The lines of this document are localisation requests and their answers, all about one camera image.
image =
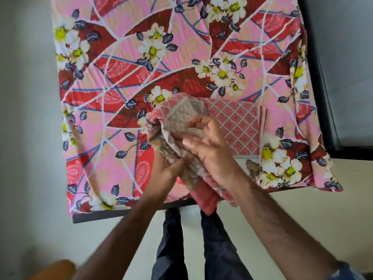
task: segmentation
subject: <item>white tiled floor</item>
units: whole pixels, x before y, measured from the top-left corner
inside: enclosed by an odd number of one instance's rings
[[[0,10],[0,278],[19,279],[61,258],[83,262],[119,219],[73,225],[67,214],[49,0],[2,0]],[[373,163],[335,164],[344,193],[273,196],[337,257],[373,270]],[[239,209],[221,203],[218,213],[253,277],[283,279]],[[125,279],[150,278],[163,219],[157,212]],[[202,279],[198,208],[183,209],[182,223],[189,278]]]

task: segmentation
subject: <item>hand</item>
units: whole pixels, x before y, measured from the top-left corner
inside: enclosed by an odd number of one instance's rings
[[[229,146],[219,131],[218,122],[213,117],[192,117],[186,127],[203,130],[204,138],[172,132],[176,144],[196,155],[219,185],[229,190],[233,180],[242,175],[246,176],[231,155]]]
[[[165,156],[156,151],[152,175],[143,196],[158,203],[164,202],[176,178],[188,167],[189,162],[188,157],[183,157],[170,165]]]

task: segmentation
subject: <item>leg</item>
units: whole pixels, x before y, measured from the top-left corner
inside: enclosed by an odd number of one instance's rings
[[[166,210],[163,237],[157,250],[157,260],[153,266],[152,280],[188,280],[186,268],[180,213],[177,208],[169,208]]]
[[[217,212],[207,216],[201,210],[205,248],[205,280],[253,280],[240,260]]]

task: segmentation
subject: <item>folded cloth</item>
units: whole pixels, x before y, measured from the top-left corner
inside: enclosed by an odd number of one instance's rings
[[[260,137],[266,115],[264,107],[244,101],[194,98],[186,93],[171,96],[147,114],[145,128],[148,142],[173,164],[188,152],[176,145],[170,132],[181,131],[203,137],[202,130],[186,128],[185,123],[193,116],[208,115],[219,122],[220,130],[235,157],[259,157]],[[232,195],[217,184],[198,159],[191,162],[180,179],[207,215],[215,211],[220,197],[231,206],[236,206]]]

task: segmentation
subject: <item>person's left hand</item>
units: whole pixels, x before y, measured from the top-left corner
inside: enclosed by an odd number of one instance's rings
[[[152,175],[143,196],[155,202],[164,202],[176,178],[188,167],[189,163],[188,157],[182,157],[170,165],[163,154],[155,151]]]

